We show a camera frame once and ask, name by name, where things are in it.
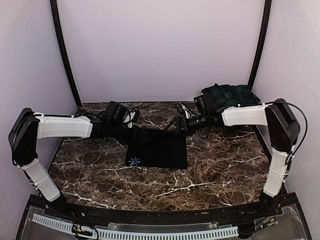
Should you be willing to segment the black t-shirt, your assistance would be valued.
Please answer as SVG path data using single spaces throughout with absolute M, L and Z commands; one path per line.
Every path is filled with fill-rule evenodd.
M 148 129 L 148 141 L 129 143 L 125 157 L 128 167 L 186 169 L 186 137 L 160 129 Z

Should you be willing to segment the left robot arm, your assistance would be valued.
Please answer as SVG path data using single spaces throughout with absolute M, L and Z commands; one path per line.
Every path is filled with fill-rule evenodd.
M 51 203 L 51 210 L 60 218 L 67 218 L 70 206 L 62 191 L 43 165 L 41 147 L 64 138 L 104 139 L 112 138 L 120 144 L 143 143 L 148 129 L 110 118 L 103 112 L 79 116 L 54 115 L 34 112 L 26 107 L 21 110 L 8 135 L 11 159 L 23 170 L 41 195 Z

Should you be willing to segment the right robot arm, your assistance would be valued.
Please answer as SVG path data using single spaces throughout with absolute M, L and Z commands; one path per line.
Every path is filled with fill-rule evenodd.
M 280 193 L 289 174 L 288 166 L 299 148 L 296 143 L 301 127 L 291 106 L 283 98 L 247 106 L 224 106 L 214 112 L 203 112 L 193 117 L 185 114 L 176 116 L 164 130 L 190 136 L 205 127 L 268 127 L 272 155 L 263 193 L 274 198 Z

